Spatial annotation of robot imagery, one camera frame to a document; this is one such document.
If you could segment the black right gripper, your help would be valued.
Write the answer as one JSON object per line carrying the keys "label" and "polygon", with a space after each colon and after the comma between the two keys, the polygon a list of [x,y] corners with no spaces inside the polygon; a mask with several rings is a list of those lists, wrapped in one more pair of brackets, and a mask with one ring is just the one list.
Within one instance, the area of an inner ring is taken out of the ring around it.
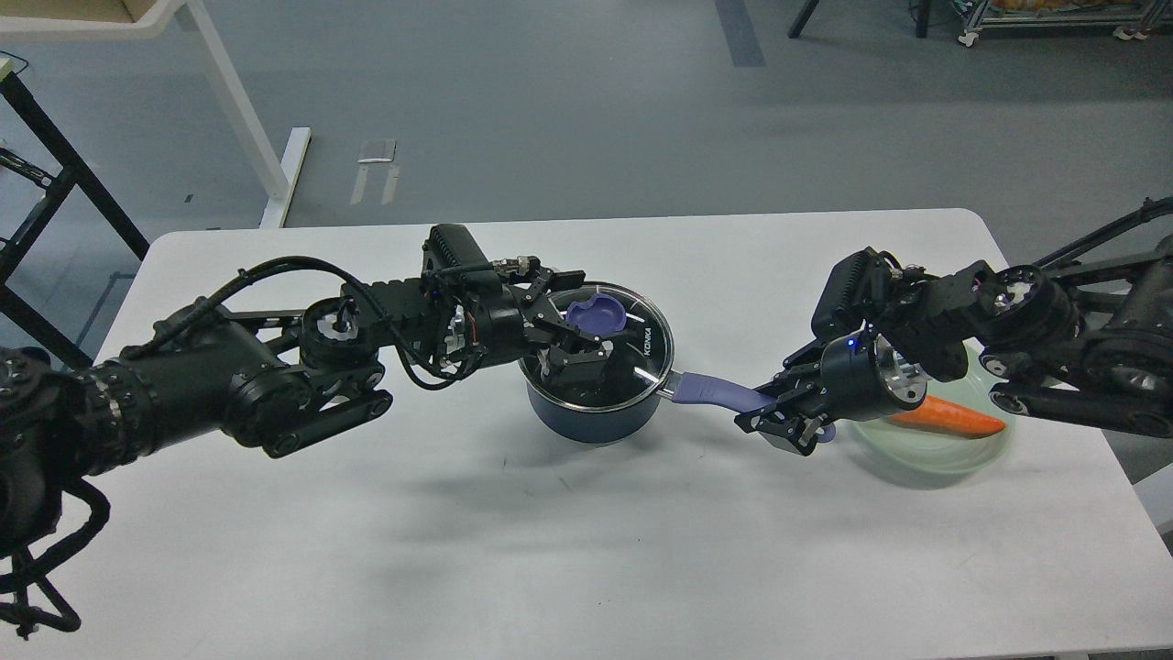
{"label": "black right gripper", "polygon": [[779,410],[766,404],[738,413],[735,426],[784,453],[809,457],[827,442],[826,423],[866,422],[917,408],[925,399],[927,375],[884,336],[854,333],[814,339],[785,358],[755,392],[779,397]]}

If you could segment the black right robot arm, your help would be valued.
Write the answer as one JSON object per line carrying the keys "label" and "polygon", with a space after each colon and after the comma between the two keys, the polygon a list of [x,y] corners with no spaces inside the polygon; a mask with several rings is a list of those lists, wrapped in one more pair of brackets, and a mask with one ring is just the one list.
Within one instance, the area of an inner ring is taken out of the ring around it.
{"label": "black right robot arm", "polygon": [[1130,229],[1169,215],[1144,200],[1051,254],[1001,271],[976,260],[955,274],[902,266],[867,247],[832,268],[811,319],[813,341],[758,386],[735,417],[808,456],[839,419],[865,422],[925,409],[930,381],[964,377],[964,343],[1013,416],[1169,438],[1169,238],[1126,258],[1082,261]]}

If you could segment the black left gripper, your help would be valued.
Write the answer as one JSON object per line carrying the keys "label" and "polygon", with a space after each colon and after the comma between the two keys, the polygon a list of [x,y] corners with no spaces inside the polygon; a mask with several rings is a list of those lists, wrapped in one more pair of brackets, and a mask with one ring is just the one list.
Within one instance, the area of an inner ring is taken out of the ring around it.
{"label": "black left gripper", "polygon": [[489,368],[540,354],[545,388],[603,383],[628,308],[604,292],[572,293],[585,279],[581,268],[440,268],[440,301],[453,308],[440,365]]}

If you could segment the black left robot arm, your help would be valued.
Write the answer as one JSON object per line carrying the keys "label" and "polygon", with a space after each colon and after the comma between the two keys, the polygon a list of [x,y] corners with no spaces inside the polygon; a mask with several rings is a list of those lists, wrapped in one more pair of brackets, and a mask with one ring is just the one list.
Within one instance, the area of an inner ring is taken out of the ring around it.
{"label": "black left robot arm", "polygon": [[494,365],[540,359],[541,383],[602,377],[628,315],[605,295],[570,302],[581,270],[490,260],[463,225],[435,225],[415,279],[364,283],[289,256],[243,268],[155,324],[150,341],[72,373],[43,351],[4,349],[4,622],[28,638],[80,618],[48,580],[104,529],[90,476],[221,430],[282,458],[379,419],[378,352],[440,392]]}

